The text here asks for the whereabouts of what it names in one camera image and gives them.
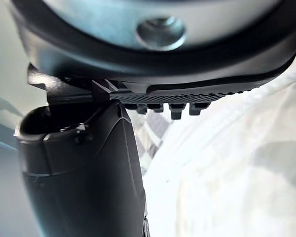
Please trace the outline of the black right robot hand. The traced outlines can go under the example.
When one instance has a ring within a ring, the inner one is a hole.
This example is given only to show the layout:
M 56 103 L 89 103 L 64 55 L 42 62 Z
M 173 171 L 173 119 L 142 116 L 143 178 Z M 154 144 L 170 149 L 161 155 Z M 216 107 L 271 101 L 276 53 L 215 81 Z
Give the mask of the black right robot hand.
M 197 116 L 296 57 L 296 0 L 10 0 L 47 105 L 15 128 L 45 237 L 147 237 L 127 110 Z

